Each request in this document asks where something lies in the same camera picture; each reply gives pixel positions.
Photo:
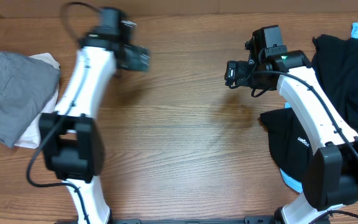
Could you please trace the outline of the grey shorts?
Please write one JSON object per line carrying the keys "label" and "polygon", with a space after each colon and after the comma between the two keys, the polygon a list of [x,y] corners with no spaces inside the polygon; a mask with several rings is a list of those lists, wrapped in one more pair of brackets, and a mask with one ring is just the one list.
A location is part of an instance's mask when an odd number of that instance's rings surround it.
{"label": "grey shorts", "polygon": [[39,118],[55,109],[60,64],[50,53],[30,57],[0,51],[0,142],[36,148]]}

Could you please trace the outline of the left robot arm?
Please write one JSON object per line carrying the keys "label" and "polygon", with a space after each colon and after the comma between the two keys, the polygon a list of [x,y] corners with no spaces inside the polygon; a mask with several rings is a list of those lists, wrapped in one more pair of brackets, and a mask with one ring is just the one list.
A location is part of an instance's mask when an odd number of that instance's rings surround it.
{"label": "left robot arm", "polygon": [[78,213],[76,223],[112,223],[101,186],[104,144],[96,118],[110,79],[118,70],[148,71],[150,53],[131,44],[136,24],[122,10],[92,10],[99,24],[74,38],[79,48],[73,75],[55,110],[40,116],[41,143],[34,155],[43,154],[57,178],[38,186],[66,187]]}

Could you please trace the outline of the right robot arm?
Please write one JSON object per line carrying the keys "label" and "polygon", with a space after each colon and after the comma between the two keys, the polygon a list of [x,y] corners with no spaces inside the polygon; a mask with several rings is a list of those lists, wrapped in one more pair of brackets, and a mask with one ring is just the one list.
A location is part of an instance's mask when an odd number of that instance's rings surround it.
{"label": "right robot arm", "polygon": [[303,190],[273,215],[248,216],[246,223],[327,223],[358,202],[358,134],[340,117],[300,50],[288,51],[279,26],[262,27],[245,43],[246,61],[227,63],[225,84],[248,86],[252,96],[278,90],[294,110],[313,150]]}

